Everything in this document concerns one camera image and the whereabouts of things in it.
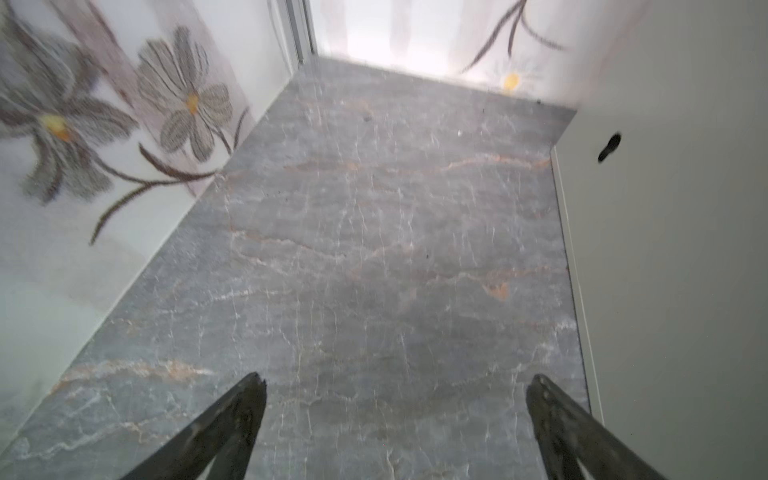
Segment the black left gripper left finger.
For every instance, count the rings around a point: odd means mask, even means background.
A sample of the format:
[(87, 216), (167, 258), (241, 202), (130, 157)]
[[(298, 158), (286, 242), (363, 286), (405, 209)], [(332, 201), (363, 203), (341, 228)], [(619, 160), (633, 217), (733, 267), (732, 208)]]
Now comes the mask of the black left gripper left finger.
[(246, 375), (126, 479), (243, 479), (267, 403), (267, 383)]

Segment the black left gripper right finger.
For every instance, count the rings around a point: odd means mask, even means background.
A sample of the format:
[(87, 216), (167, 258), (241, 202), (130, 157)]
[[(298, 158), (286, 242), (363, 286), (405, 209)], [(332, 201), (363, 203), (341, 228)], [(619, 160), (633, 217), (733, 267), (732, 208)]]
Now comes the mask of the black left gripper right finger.
[(549, 479), (663, 477), (549, 377), (533, 377), (526, 405)]

